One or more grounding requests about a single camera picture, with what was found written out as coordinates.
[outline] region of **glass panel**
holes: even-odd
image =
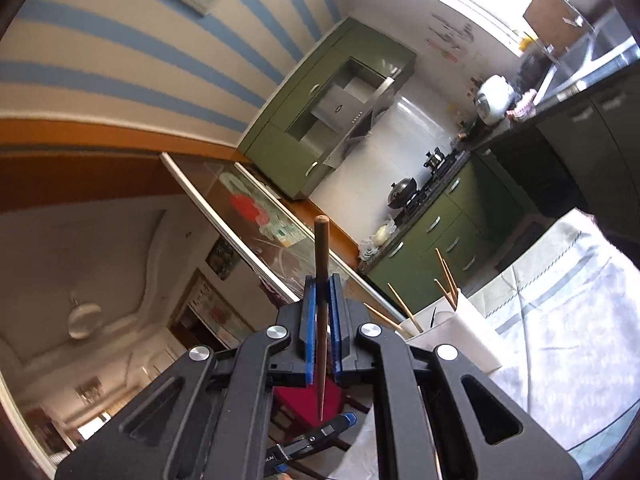
[[[305,277],[315,274],[313,238],[232,162],[183,155],[172,155],[172,159],[223,221],[301,298]],[[392,306],[372,296],[333,256],[329,258],[329,273],[340,275],[347,298],[398,318]]]

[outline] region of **white container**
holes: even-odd
[[[444,343],[453,345],[486,374],[500,368],[508,357],[502,338],[460,290],[455,312],[447,299],[442,297],[414,317],[423,333],[418,333],[410,319],[400,324],[413,335],[406,340],[411,346],[431,351]]]

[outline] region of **white rice cooker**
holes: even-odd
[[[503,117],[515,92],[507,80],[500,75],[487,79],[476,95],[476,110],[484,124],[498,123]]]

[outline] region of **drawer handle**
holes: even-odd
[[[469,270],[469,267],[471,267],[475,262],[476,262],[476,257],[474,256],[473,258],[471,258],[471,261],[468,264],[462,267],[462,270]]]
[[[455,240],[453,240],[453,243],[449,247],[447,247],[444,251],[446,253],[450,253],[453,250],[453,248],[458,244],[459,241],[460,241],[460,237],[456,238]]]
[[[433,224],[431,224],[429,226],[429,228],[427,229],[427,232],[430,233],[431,231],[433,231],[436,228],[436,225],[438,225],[440,223],[440,217],[438,216],[434,221]]]
[[[394,251],[389,255],[389,257],[390,257],[390,258],[393,258],[394,256],[396,256],[396,253],[397,253],[400,249],[402,249],[402,246],[403,246],[403,245],[404,245],[404,242],[400,242],[400,243],[398,244],[398,247],[396,247],[396,248],[394,249]]]
[[[460,184],[460,179],[457,178],[456,181],[453,184],[451,184],[451,187],[449,188],[449,192],[451,193],[454,189],[458,187],[459,184]]]
[[[318,165],[318,161],[316,160],[311,166],[309,166],[309,169],[306,170],[305,176],[309,176],[309,173],[311,173],[311,170],[315,168],[317,165]]]
[[[620,92],[618,95],[609,99],[608,101],[604,101],[602,103],[602,109],[606,112],[609,110],[613,110],[614,108],[619,108],[622,106],[622,103],[625,102],[626,94],[624,92]]]
[[[579,114],[575,114],[574,116],[571,116],[571,122],[580,123],[581,121],[586,121],[592,115],[593,115],[593,108],[589,107],[586,110],[581,111]]]

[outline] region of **tiled wall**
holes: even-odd
[[[367,139],[326,177],[310,199],[353,240],[373,234],[390,214],[391,184],[414,177],[418,187],[430,176],[425,154],[439,147],[450,153],[458,128],[447,101],[414,75],[402,86],[394,106]]]
[[[27,0],[0,41],[0,116],[121,124],[236,146],[342,17],[338,0]]]

